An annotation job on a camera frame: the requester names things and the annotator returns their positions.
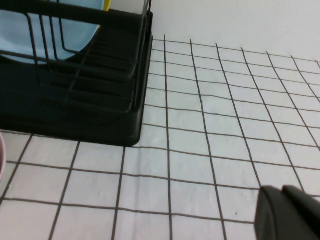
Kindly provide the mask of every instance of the black dish rack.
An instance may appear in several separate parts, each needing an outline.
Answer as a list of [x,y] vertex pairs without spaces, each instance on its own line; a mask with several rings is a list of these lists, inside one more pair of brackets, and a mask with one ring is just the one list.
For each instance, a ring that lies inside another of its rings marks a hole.
[[[0,0],[0,10],[24,14],[34,60],[0,56],[0,129],[94,143],[132,146],[140,140],[152,48],[151,1],[142,14],[108,12],[49,0]],[[30,14],[39,15],[46,57],[38,57]],[[48,57],[43,17],[59,19],[68,60]],[[67,49],[62,19],[100,25],[80,52]]]

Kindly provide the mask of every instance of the white wall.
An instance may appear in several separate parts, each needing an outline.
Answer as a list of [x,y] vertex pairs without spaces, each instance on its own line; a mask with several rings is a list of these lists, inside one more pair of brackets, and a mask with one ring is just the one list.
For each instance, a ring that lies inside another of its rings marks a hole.
[[152,11],[154,36],[320,61],[319,0],[153,0]]

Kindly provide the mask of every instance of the white tile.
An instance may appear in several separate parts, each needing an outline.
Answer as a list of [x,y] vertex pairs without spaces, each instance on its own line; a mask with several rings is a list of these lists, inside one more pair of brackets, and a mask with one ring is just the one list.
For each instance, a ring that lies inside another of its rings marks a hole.
[[319,98],[320,97],[320,86],[309,84],[314,94]]
[[320,67],[315,61],[295,59],[295,63],[300,71],[320,74]]
[[168,180],[124,175],[122,177],[119,207],[168,213]]
[[283,84],[290,94],[299,94],[311,97],[315,96],[306,83],[283,81]]
[[166,127],[166,110],[160,107],[144,106],[143,123]]
[[231,99],[227,84],[199,82],[201,95],[212,95],[216,97]]
[[271,122],[240,119],[247,138],[279,141],[279,136]]
[[272,67],[256,66],[256,65],[249,65],[249,67],[253,76],[273,78],[273,79],[278,78]]
[[194,57],[194,64],[197,68],[222,71],[220,61],[216,60],[216,59],[209,59],[209,58],[195,56]]
[[275,105],[288,108],[295,107],[287,93],[278,93],[264,90],[260,90],[260,93],[265,104],[267,105]]
[[320,169],[320,151],[317,147],[285,144],[294,166]]
[[270,121],[269,114],[264,105],[239,101],[235,101],[234,104],[240,118]]
[[184,153],[208,155],[208,143],[206,134],[182,131],[169,130],[170,149]]
[[166,107],[166,92],[163,90],[148,89],[146,91],[145,104]]
[[255,76],[254,80],[260,90],[270,90],[270,91],[286,93],[284,86],[282,85],[281,81],[278,79]]
[[316,97],[291,95],[298,109],[320,111],[320,102]]
[[119,175],[72,171],[63,203],[115,207]]
[[200,97],[176,92],[168,92],[168,108],[201,111]]
[[249,89],[237,86],[230,86],[232,97],[234,100],[246,101],[252,103],[262,104],[263,101],[260,97],[258,90]]
[[228,240],[256,240],[255,226],[253,224],[224,222]]
[[165,51],[176,53],[176,54],[186,54],[191,56],[191,45],[190,43],[180,43],[180,42],[165,42]]
[[181,66],[167,63],[166,74],[170,77],[196,80],[195,68],[193,66]]
[[276,166],[263,163],[255,163],[261,185],[270,185],[282,189],[283,185],[293,185],[300,189],[300,184],[291,166]]
[[320,195],[320,171],[296,168],[306,194]]
[[21,201],[3,201],[0,233],[5,240],[43,240],[50,236],[58,206]]
[[166,77],[149,74],[148,88],[166,90]]
[[320,128],[320,112],[299,110],[308,127]]
[[312,136],[314,137],[318,146],[320,146],[320,129],[317,128],[309,128]]
[[248,64],[257,64],[257,65],[269,66],[269,67],[272,66],[267,54],[247,52],[247,51],[245,51],[244,54]]
[[231,100],[214,96],[202,96],[202,102],[205,113],[236,116],[235,108]]
[[168,152],[152,148],[125,149],[123,172],[132,175],[168,177]]
[[307,72],[302,72],[301,73],[306,80],[308,84],[320,84],[320,75],[319,74],[313,74],[313,73],[307,73]]
[[172,228],[173,239],[175,240],[224,239],[221,221],[173,216]]
[[111,240],[114,210],[62,206],[53,240]]
[[252,76],[231,72],[226,72],[225,75],[230,85],[256,89],[256,85],[252,79]]
[[169,128],[204,132],[204,118],[201,112],[168,109]]
[[216,184],[259,188],[251,162],[212,158]]
[[222,71],[208,70],[202,68],[196,68],[196,75],[198,81],[210,82],[210,83],[227,83],[225,75]]
[[165,53],[163,51],[152,50],[150,60],[151,61],[159,61],[159,62],[164,63],[165,62]]
[[267,106],[267,108],[274,122],[305,125],[296,109],[280,106]]
[[4,173],[2,179],[0,180],[0,197],[4,194],[7,184],[11,178],[12,173],[14,172],[16,164],[6,163],[4,167]]
[[295,62],[291,57],[270,55],[270,58],[275,68],[297,70]]
[[81,142],[74,169],[120,173],[124,148]]
[[185,80],[175,77],[167,77],[168,91],[186,93],[186,94],[199,94],[197,82],[194,80]]
[[162,63],[162,62],[151,61],[150,62],[149,73],[165,75],[166,74],[166,72],[165,72],[165,64]]
[[69,171],[20,165],[6,197],[59,203]]
[[299,83],[305,83],[305,80],[301,77],[301,75],[298,71],[277,68],[276,73],[278,74],[278,76],[281,80],[289,80],[289,81],[294,81],[294,82],[299,82]]
[[163,40],[154,39],[152,42],[152,49],[164,51],[165,50],[165,42]]
[[194,67],[192,56],[166,52],[166,62],[168,64],[181,64]]
[[76,141],[34,136],[22,162],[69,168],[74,158]]
[[229,61],[235,61],[240,63],[246,63],[244,54],[242,53],[241,50],[219,48],[219,54],[220,54],[221,60],[229,60]]
[[192,44],[192,51],[193,55],[197,57],[219,59],[217,48],[213,46],[201,46]]
[[210,158],[170,152],[171,178],[199,183],[214,183]]
[[245,63],[237,63],[237,62],[231,62],[231,61],[221,61],[221,62],[222,62],[223,70],[226,72],[250,75],[248,66]]
[[215,186],[171,182],[172,213],[220,218]]
[[276,123],[275,127],[278,129],[282,141],[284,142],[310,146],[316,145],[308,132],[308,129],[304,126]]
[[224,219],[255,220],[259,191],[230,187],[218,187],[218,191]]
[[241,137],[208,135],[211,154],[215,157],[250,160],[246,142]]
[[247,142],[253,161],[290,165],[284,146],[281,143],[252,139],[247,139]]
[[30,138],[28,135],[2,133],[5,142],[6,160],[17,162]]
[[163,127],[143,125],[136,147],[167,148],[167,130]]
[[119,211],[115,240],[170,239],[168,215]]
[[211,134],[236,135],[242,137],[238,119],[229,116],[205,114],[206,130]]

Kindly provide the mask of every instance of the yellow plate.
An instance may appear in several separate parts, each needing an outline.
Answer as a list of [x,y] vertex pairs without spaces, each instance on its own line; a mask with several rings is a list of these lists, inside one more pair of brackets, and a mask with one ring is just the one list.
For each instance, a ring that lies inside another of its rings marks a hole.
[[104,7],[103,10],[108,12],[110,8],[111,0],[104,0]]

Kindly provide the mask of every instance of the dish rack wire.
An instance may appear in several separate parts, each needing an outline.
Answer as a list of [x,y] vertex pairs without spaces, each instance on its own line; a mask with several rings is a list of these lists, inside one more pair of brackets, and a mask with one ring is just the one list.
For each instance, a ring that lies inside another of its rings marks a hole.
[[[91,142],[131,145],[129,140],[113,142],[111,138],[88,137],[84,132],[79,133],[79,129],[86,126],[111,126],[126,115],[132,118],[132,113],[139,112],[138,120],[128,121],[127,124],[132,125],[132,129],[141,130],[141,126],[138,126],[141,123],[138,124],[137,121],[141,122],[148,80],[153,19],[151,0],[144,0],[142,14],[96,10],[63,4],[60,0],[55,1],[0,1],[0,10],[25,15],[33,50],[33,55],[0,50],[0,118],[12,118],[13,121],[20,118],[29,121],[30,114],[26,108],[32,108],[34,103],[37,110],[34,110],[33,114],[37,116],[31,121],[37,123],[29,128],[18,127],[17,130],[30,129],[28,132],[80,138]],[[39,16],[45,57],[37,56],[30,15]],[[50,20],[55,59],[50,59],[48,54],[44,17],[49,17]],[[53,19],[59,20],[63,50],[75,54],[67,60],[58,58]],[[99,25],[100,28],[82,51],[73,51],[65,46],[63,20]],[[16,62],[3,56],[33,60],[34,64]],[[24,102],[28,102],[28,105],[24,106],[24,109],[21,108],[18,114],[17,111],[11,111],[10,108],[20,106]],[[57,124],[53,124],[44,116],[54,114],[59,116],[53,117],[55,121],[59,121]],[[102,118],[103,123],[93,120],[95,117]],[[75,130],[74,133],[66,135],[55,134],[48,129],[50,125],[60,125],[61,132],[69,126],[68,124],[78,124],[78,133]],[[5,124],[5,127],[14,128],[10,124]],[[135,140],[131,142],[137,141],[137,133],[134,135]]]

